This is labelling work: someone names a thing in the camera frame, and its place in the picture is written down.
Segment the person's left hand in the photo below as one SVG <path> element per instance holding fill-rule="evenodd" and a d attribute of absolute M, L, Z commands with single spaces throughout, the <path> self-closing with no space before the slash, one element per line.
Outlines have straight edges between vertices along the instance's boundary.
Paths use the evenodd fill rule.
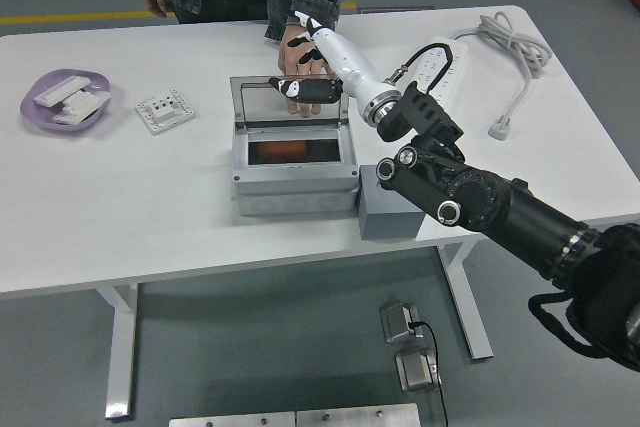
<path fill-rule="evenodd" d="M 319 75 L 326 72 L 326 65 L 323 60 L 311 59 L 307 63 L 300 64 L 300 59 L 309 51 L 315 48 L 313 42 L 303 42 L 295 47 L 291 47 L 289 42 L 306 32 L 301 25 L 288 25 L 284 31 L 279 45 L 278 67 L 284 75 L 288 76 L 309 76 Z M 321 112 L 319 104 L 298 104 L 289 100 L 287 102 L 290 114 L 300 114 L 302 117 L 318 115 Z"/>

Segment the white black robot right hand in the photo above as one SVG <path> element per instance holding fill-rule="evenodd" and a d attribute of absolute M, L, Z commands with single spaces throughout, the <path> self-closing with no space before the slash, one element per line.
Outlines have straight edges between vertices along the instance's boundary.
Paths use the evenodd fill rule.
<path fill-rule="evenodd" d="M 286 98 L 304 104 L 331 104 L 342 94 L 357 101 L 360 115 L 369 121 L 382 107 L 394 105 L 400 92 L 384 82 L 359 48 L 323 26 L 309 15 L 296 11 L 295 16 L 307 33 L 298 36 L 294 45 L 313 41 L 312 58 L 324 59 L 336 78 L 307 77 L 300 79 L 271 77 L 269 84 Z"/>

